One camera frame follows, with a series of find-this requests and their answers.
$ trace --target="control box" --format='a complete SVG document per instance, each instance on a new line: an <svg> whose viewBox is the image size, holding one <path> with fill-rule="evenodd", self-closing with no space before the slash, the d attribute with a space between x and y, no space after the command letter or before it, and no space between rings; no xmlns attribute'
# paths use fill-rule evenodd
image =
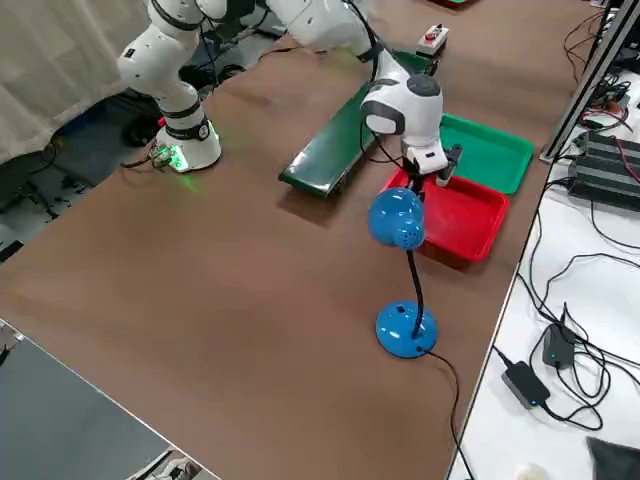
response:
<svg viewBox="0 0 640 480"><path fill-rule="evenodd" d="M449 38L449 29L441 23L433 25L420 38L417 53L427 57L437 57L442 53Z"/></svg>

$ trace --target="lamp base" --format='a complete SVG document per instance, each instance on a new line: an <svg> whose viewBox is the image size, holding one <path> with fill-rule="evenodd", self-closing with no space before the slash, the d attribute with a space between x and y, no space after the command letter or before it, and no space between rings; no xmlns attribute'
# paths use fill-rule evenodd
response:
<svg viewBox="0 0 640 480"><path fill-rule="evenodd" d="M422 324L412 338L418 315L418 304L412 301L387 305L378 314L376 335L382 348L399 358L418 358L430 351L438 338L438 327L429 310L422 314Z"/></svg>

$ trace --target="lamp head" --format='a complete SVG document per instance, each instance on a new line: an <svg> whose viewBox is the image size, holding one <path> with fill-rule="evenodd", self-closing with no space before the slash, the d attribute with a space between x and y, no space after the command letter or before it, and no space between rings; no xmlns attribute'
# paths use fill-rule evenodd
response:
<svg viewBox="0 0 640 480"><path fill-rule="evenodd" d="M382 245L415 250L425 239L424 206L406 188L390 188L369 209L369 233Z"/></svg>

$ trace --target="blue desk lamp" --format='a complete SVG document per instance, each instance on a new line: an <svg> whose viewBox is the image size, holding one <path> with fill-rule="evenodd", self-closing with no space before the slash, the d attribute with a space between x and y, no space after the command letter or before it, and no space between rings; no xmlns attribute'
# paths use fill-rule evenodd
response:
<svg viewBox="0 0 640 480"><path fill-rule="evenodd" d="M407 300L387 305L378 314L376 335L380 345L400 358L417 358L430 351L438 337L432 313L425 311L414 250L425 239L424 206L407 188L390 188L373 202L368 216L369 233L381 243L407 251L417 302Z"/></svg>

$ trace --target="red tray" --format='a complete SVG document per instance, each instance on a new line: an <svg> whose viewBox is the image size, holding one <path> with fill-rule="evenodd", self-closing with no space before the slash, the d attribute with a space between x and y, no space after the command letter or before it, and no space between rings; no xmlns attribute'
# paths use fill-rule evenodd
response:
<svg viewBox="0 0 640 480"><path fill-rule="evenodd" d="M398 169L385 187L405 187L409 179ZM435 179L425 182L426 244L467 262L487 258L509 209L509 198L496 190L453 177L445 188Z"/></svg>

